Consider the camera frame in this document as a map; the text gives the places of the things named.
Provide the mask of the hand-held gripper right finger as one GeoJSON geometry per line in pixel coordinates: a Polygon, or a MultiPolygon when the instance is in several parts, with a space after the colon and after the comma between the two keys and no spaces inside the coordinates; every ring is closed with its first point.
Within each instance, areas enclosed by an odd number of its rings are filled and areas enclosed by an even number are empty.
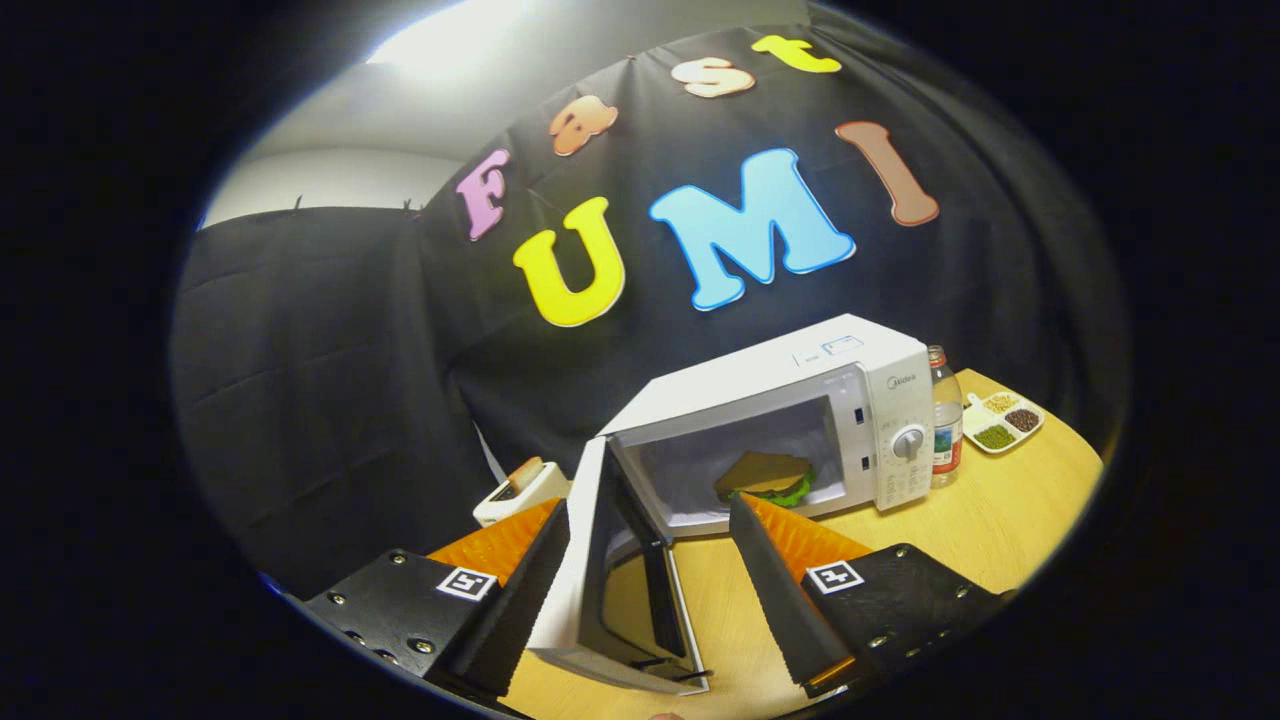
{"type": "Polygon", "coordinates": [[[754,495],[731,498],[730,534],[788,675],[812,698],[910,673],[1014,598],[914,544],[872,550],[754,495]]]}

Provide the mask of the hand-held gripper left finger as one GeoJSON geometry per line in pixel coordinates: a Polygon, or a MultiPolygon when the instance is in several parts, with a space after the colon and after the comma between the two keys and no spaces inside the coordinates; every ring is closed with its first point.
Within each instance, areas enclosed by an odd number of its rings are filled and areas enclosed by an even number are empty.
{"type": "Polygon", "coordinates": [[[497,701],[568,542],[567,502],[550,498],[430,555],[388,550],[303,606],[384,666],[497,701]]]}

